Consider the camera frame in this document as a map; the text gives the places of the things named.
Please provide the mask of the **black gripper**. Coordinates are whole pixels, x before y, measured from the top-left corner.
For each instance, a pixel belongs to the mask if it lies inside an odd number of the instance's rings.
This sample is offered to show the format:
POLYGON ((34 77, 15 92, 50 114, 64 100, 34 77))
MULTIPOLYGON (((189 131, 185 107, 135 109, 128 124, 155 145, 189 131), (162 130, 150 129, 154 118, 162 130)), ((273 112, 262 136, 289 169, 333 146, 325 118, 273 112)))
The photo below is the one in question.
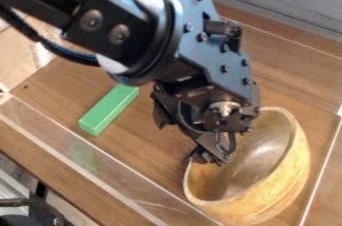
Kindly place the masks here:
POLYGON ((172 97, 160 83, 152 86, 150 97, 154 102, 152 117, 158 128, 163 129, 167 125, 176 126, 197 144, 187 159, 198 164, 218 166, 229 164, 237 150, 235 133, 222 132, 218 129, 206 130, 202 121, 195 123, 194 117, 199 114, 199 109, 172 97))

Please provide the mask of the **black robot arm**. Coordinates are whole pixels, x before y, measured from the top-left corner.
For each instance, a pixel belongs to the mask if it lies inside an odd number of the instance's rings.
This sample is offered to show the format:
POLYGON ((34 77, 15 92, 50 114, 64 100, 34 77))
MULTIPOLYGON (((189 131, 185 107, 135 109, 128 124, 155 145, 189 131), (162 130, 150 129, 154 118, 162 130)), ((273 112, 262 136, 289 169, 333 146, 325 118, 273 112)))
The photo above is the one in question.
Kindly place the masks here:
POLYGON ((152 84, 154 119, 194 140, 195 158, 223 164, 259 115, 242 28, 213 0, 0 0, 32 41, 126 85, 152 84))

